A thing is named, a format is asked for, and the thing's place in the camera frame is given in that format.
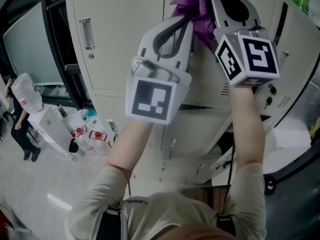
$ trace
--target shirt sleeve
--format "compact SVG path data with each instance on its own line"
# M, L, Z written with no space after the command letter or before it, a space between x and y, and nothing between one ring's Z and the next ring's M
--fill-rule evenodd
M231 215L237 239L266 237L266 204L263 167L251 163L237 171L222 213Z
M105 167L70 211L66 233L77 240L89 239L99 208L118 205L125 196L126 187L127 180L121 171Z

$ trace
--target ventilation slot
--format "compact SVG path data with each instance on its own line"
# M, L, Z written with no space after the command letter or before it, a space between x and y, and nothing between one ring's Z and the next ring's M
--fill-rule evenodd
M224 84L220 95L229 96L229 87L227 83Z
M278 108L284 108L290 100L291 100L290 97L283 97L283 99L278 104Z

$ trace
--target forearm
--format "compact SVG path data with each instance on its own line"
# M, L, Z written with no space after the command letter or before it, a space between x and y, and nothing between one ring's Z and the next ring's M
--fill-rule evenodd
M5 90L4 90L4 93L3 93L3 97L5 99L9 98L9 86L8 85L5 87Z
M114 166L125 172L130 178L131 172L137 165L147 145L152 123L139 120L132 120L117 138L108 156L106 165Z
M263 163L265 131L251 88L231 87L233 133L237 170L249 163Z
M22 121L26 118L26 116L27 116L27 112L23 110L19 118L19 122L22 123Z

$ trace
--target beige shirt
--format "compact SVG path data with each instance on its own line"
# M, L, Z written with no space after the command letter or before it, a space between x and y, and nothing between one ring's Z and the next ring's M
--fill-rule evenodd
M116 168L105 167L72 208L65 225L69 239L88 240L102 206L119 205L127 219L128 240L150 240L167 226L206 223L216 226L217 213L200 201L179 193L155 193L123 200L127 181ZM222 214L231 215L239 240L266 236L265 182L262 165L249 164L234 178Z

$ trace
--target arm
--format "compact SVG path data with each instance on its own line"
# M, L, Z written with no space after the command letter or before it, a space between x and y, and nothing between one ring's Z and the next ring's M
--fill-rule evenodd
M27 116L27 112L25 110L23 110L18 122L15 125L16 130L19 130L21 128L21 124L22 124L23 120L26 118L26 116Z
M9 88L10 88L10 86L12 86L13 82L14 82L14 81L13 81L12 79L9 79L8 82L6 83L5 90L4 90L4 93L3 93L3 97L4 97L5 99L7 99L7 98L10 97L10 95L9 95Z
M251 88L231 87L230 94L237 167L222 213L238 225L237 238L265 239L265 131Z
M238 171L251 163L263 163L265 130L252 89L231 87L230 93Z
M112 147L106 166L117 168L129 180L144 152L152 127L149 122L130 121Z
M117 206L124 198L128 180L138 163L153 124L132 120L116 140L104 169L74 205L65 230L76 239L89 239L98 210Z

